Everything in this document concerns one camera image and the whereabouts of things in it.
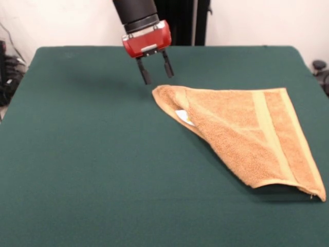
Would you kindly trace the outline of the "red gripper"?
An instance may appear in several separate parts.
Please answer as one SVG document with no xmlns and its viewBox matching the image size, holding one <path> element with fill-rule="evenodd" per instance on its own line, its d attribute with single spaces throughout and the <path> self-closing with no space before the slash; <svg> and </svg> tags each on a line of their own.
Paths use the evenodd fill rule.
<svg viewBox="0 0 329 247">
<path fill-rule="evenodd" d="M 149 72 L 144 68 L 142 59 L 146 52 L 154 49 L 164 49 L 171 45 L 171 31 L 166 20 L 147 27 L 146 29 L 122 36 L 122 43 L 131 58 L 136 58 L 138 68 L 146 85 L 152 83 Z M 172 78 L 174 72 L 166 50 L 161 51 L 167 76 Z"/>
</svg>

